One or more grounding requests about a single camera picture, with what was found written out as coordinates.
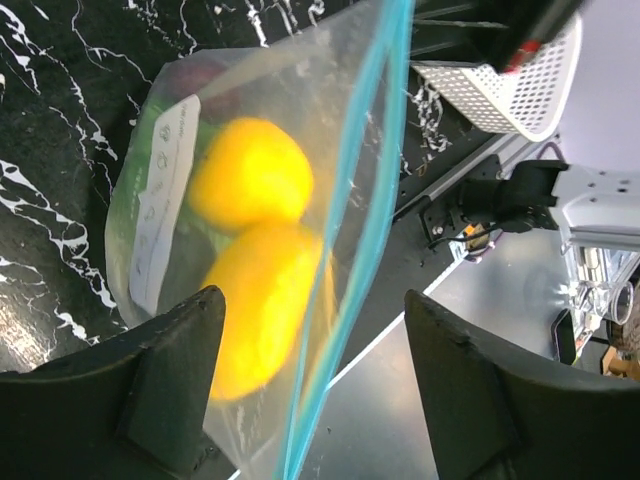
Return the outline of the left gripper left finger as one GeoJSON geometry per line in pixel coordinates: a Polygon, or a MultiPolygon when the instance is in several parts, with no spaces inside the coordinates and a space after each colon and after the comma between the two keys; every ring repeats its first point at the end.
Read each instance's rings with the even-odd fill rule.
{"type": "Polygon", "coordinates": [[[1,376],[5,479],[221,479],[203,423],[225,318],[208,287],[96,346],[1,376]]]}

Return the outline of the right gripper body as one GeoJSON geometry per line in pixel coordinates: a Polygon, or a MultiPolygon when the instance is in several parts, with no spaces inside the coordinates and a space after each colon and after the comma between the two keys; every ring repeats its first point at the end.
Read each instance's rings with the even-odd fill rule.
{"type": "Polygon", "coordinates": [[[550,43],[582,6],[577,0],[418,1],[410,59],[510,72],[550,43]]]}

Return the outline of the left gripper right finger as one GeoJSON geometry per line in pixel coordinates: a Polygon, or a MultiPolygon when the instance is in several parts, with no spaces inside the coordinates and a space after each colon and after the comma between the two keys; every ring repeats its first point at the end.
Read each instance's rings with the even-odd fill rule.
{"type": "Polygon", "coordinates": [[[543,358],[414,290],[404,321],[440,478],[638,478],[637,382],[543,358]]]}

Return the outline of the clear zip top bag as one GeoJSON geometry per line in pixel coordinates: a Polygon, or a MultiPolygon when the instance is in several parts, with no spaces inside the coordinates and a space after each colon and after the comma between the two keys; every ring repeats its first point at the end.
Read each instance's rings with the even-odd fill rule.
{"type": "Polygon", "coordinates": [[[397,198],[410,1],[358,1],[156,77],[114,187],[106,275],[137,326],[215,286],[204,430],[244,479],[294,479],[397,198]]]}

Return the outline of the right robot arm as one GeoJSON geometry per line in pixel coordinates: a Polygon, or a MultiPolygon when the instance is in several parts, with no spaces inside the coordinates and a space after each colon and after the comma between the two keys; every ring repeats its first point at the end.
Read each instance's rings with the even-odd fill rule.
{"type": "MultiPolygon", "coordinates": [[[[491,134],[549,139],[582,47],[578,1],[420,1],[415,70],[459,114],[491,134]]],[[[555,230],[575,247],[639,247],[639,176],[563,160],[525,160],[506,179],[466,179],[454,210],[513,233],[555,230]]]]}

